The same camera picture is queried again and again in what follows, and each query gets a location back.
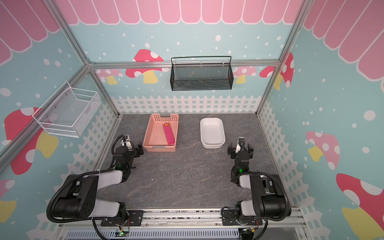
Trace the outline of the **magenta paper napkin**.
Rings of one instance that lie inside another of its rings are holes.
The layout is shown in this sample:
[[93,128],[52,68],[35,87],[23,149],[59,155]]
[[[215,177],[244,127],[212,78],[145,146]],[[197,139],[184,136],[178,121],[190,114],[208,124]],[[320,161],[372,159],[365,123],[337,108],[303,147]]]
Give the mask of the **magenta paper napkin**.
[[164,130],[168,145],[169,146],[174,145],[176,141],[175,141],[175,137],[174,137],[171,125],[170,126],[164,126],[163,125],[163,130]]

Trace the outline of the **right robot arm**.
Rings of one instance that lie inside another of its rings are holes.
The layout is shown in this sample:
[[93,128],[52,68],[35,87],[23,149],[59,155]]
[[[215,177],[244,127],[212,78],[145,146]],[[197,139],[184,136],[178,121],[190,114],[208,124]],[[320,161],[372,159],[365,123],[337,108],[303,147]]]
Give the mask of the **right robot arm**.
[[228,146],[228,155],[234,160],[231,182],[251,191],[251,199],[238,201],[234,212],[228,215],[239,225],[259,224],[263,220],[282,221],[292,213],[288,195],[278,175],[250,171],[253,152],[251,146],[243,144]]

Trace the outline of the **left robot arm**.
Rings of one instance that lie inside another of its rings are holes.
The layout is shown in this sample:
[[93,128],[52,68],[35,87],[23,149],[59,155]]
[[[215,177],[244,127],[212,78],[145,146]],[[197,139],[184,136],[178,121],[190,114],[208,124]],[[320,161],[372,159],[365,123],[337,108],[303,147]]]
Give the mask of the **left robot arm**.
[[142,143],[134,145],[128,136],[120,135],[112,146],[112,162],[106,170],[69,175],[48,203],[46,215],[53,223],[107,221],[124,225],[130,219],[125,203],[97,199],[97,192],[128,180],[133,161],[144,154]]

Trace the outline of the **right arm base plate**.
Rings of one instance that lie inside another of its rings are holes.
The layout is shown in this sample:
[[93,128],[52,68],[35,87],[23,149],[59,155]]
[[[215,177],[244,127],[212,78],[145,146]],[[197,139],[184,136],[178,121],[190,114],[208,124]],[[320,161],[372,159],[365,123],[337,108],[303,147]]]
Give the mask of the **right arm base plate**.
[[262,220],[253,216],[243,216],[239,211],[229,208],[221,209],[223,226],[261,226]]

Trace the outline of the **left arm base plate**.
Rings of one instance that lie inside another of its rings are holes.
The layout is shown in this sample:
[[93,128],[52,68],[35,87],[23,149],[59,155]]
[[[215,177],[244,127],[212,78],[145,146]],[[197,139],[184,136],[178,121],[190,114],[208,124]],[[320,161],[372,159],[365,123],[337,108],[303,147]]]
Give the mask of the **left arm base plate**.
[[102,227],[140,227],[143,220],[144,211],[128,210],[125,214],[118,213],[116,217],[109,217],[102,220]]

